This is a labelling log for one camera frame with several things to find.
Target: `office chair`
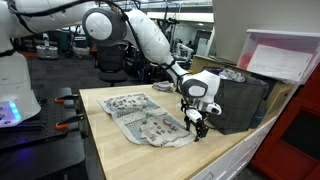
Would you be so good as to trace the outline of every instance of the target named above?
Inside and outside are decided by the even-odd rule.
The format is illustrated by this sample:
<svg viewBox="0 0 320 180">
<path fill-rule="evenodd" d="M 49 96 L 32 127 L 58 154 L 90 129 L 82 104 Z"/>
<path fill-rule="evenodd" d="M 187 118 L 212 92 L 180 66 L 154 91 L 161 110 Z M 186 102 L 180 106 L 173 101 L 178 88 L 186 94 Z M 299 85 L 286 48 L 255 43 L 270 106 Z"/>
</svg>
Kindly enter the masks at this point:
<svg viewBox="0 0 320 180">
<path fill-rule="evenodd" d="M 110 87 L 114 87 L 115 83 L 128 80 L 128 75 L 124 72 L 125 51 L 123 45 L 97 46 L 93 60 L 95 68 L 100 70 L 98 72 L 99 80 L 110 83 Z"/>
</svg>

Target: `wooden table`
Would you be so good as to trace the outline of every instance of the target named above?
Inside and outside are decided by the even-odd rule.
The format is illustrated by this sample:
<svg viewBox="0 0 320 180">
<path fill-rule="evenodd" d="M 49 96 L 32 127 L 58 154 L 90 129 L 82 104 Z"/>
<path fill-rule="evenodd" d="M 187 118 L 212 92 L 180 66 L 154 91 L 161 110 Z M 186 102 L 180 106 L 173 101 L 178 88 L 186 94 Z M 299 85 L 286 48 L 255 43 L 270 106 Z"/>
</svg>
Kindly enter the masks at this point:
<svg viewBox="0 0 320 180">
<path fill-rule="evenodd" d="M 93 138 L 107 179 L 189 179 L 253 132 L 222 135 L 209 130 L 206 138 L 181 148 L 136 145 L 124 136 L 97 99 L 144 92 L 184 124 L 177 108 L 181 96 L 150 85 L 80 90 Z"/>
</svg>

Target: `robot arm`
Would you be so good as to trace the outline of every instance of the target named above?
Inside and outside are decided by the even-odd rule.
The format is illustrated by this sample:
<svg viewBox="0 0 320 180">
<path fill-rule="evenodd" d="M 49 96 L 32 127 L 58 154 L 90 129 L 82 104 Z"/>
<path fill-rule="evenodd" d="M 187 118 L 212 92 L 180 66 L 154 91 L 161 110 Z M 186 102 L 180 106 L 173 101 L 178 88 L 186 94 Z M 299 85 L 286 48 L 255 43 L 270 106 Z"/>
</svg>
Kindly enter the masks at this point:
<svg viewBox="0 0 320 180">
<path fill-rule="evenodd" d="M 35 4 L 26 0 L 9 0 L 8 2 L 11 14 L 6 11 L 5 16 L 11 21 L 20 22 L 18 28 L 9 27 L 12 28 L 11 32 L 5 31 L 8 32 L 6 34 L 8 39 L 27 36 L 32 32 L 40 33 L 71 26 L 77 24 L 82 18 L 84 32 L 94 43 L 110 46 L 121 40 L 127 40 L 138 47 L 149 61 L 166 69 L 185 99 L 180 104 L 181 110 L 193 124 L 199 126 L 200 123 L 203 128 L 202 115 L 199 112 L 221 113 L 219 105 L 214 103 L 214 96 L 220 83 L 219 76 L 207 71 L 190 75 L 182 69 L 171 56 L 170 45 L 161 30 L 143 12 L 132 10 L 124 13 L 120 7 L 110 1 L 106 1 L 110 9 L 96 8 L 95 3 L 89 0 L 48 0 Z M 6 1 L 0 1 L 2 5 L 0 10 L 7 10 L 3 9 L 5 3 Z M 19 104 L 17 107 L 19 111 L 23 111 Z"/>
<path fill-rule="evenodd" d="M 139 47 L 149 61 L 166 69 L 185 98 L 179 105 L 188 117 L 187 123 L 196 126 L 198 137 L 205 137 L 208 129 L 204 126 L 203 116 L 199 112 L 221 114 L 220 106 L 214 103 L 220 77 L 207 71 L 190 75 L 174 61 L 167 39 L 153 21 L 139 10 L 126 14 L 128 21 L 124 22 L 119 16 L 115 18 L 113 12 L 91 9 L 85 14 L 82 25 L 93 42 L 112 45 L 120 39 L 128 40 Z"/>
<path fill-rule="evenodd" d="M 49 36 L 47 33 L 43 33 L 43 41 L 44 41 L 44 46 L 49 47 Z"/>
<path fill-rule="evenodd" d="M 188 52 L 188 55 L 187 55 L 187 60 L 190 60 L 191 59 L 191 56 L 192 56 L 192 53 L 194 52 L 193 49 L 189 48 L 188 46 L 184 45 L 184 44 L 181 44 L 181 43 L 178 43 L 177 46 L 176 46 L 176 54 L 178 56 L 181 55 L 180 53 L 180 49 L 184 49 Z"/>
</svg>

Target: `drawer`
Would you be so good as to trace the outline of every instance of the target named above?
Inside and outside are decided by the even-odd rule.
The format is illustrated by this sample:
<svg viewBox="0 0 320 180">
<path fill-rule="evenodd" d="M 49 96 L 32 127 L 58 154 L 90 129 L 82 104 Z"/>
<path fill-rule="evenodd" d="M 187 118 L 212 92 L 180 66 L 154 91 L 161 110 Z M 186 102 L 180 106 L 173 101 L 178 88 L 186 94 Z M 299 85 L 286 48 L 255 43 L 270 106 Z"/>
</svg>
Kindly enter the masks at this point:
<svg viewBox="0 0 320 180">
<path fill-rule="evenodd" d="M 240 147 L 240 144 L 230 149 L 223 156 L 219 157 L 212 164 L 210 164 L 205 169 L 200 171 L 192 179 L 193 180 L 219 179 L 221 176 L 223 176 L 224 173 L 227 172 L 227 168 L 229 167 L 231 160 L 239 150 L 239 147 Z"/>
<path fill-rule="evenodd" d="M 220 177 L 220 179 L 234 179 L 235 176 L 237 176 L 243 170 L 243 168 L 245 168 L 247 164 L 250 162 L 250 159 L 256 152 L 257 147 L 259 146 L 252 147 L 252 149 L 250 149 L 249 152 L 247 152 L 243 157 L 241 157 L 238 162 L 233 164 L 233 166 L 230 169 L 228 169 L 228 171 L 224 173 L 223 176 Z"/>
<path fill-rule="evenodd" d="M 242 159 L 249 151 L 252 152 L 252 149 L 255 150 L 260 146 L 263 139 L 268 134 L 270 128 L 274 124 L 277 117 L 274 117 L 266 124 L 259 127 L 256 131 L 246 137 L 240 144 L 240 148 L 234 158 L 232 159 L 229 168 L 230 169 L 234 164 L 236 164 L 240 159 Z"/>
</svg>

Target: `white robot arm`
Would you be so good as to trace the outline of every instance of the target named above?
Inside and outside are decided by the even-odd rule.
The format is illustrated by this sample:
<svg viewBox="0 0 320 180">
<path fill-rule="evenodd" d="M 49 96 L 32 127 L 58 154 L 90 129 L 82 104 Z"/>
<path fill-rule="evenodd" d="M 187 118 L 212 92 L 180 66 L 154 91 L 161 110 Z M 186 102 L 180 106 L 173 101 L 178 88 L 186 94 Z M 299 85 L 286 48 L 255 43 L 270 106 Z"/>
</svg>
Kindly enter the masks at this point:
<svg viewBox="0 0 320 180">
<path fill-rule="evenodd" d="M 7 112 L 5 117 L 0 116 L 0 127 L 14 126 L 40 111 L 31 90 L 25 58 L 11 51 L 10 37 L 71 26 L 81 19 L 85 33 L 94 43 L 113 45 L 127 40 L 138 47 L 149 61 L 165 68 L 185 99 L 181 110 L 191 123 L 205 129 L 199 112 L 221 113 L 219 105 L 214 103 L 219 76 L 207 71 L 190 75 L 182 69 L 173 60 L 169 43 L 161 30 L 143 12 L 132 10 L 124 13 L 109 1 L 106 2 L 110 9 L 97 8 L 94 2 L 88 0 L 31 1 L 0 0 L 0 23 L 10 24 L 0 26 L 3 32 L 0 34 L 0 107 L 5 107 L 0 108 L 0 115 L 5 110 Z M 17 116 L 12 108 L 9 112 L 12 104 L 14 111 L 18 112 Z"/>
<path fill-rule="evenodd" d="M 49 44 L 50 41 L 49 41 L 48 34 L 47 33 L 43 33 L 42 35 L 43 35 L 44 46 L 49 47 L 50 46 L 50 44 Z"/>
<path fill-rule="evenodd" d="M 184 45 L 184 44 L 181 44 L 181 43 L 178 43 L 177 46 L 176 46 L 176 54 L 178 56 L 181 56 L 181 52 L 180 52 L 180 49 L 183 49 L 183 50 L 186 50 L 188 52 L 187 54 L 187 61 L 191 59 L 192 57 L 192 53 L 194 52 L 193 49 L 189 48 L 188 46 Z"/>
</svg>

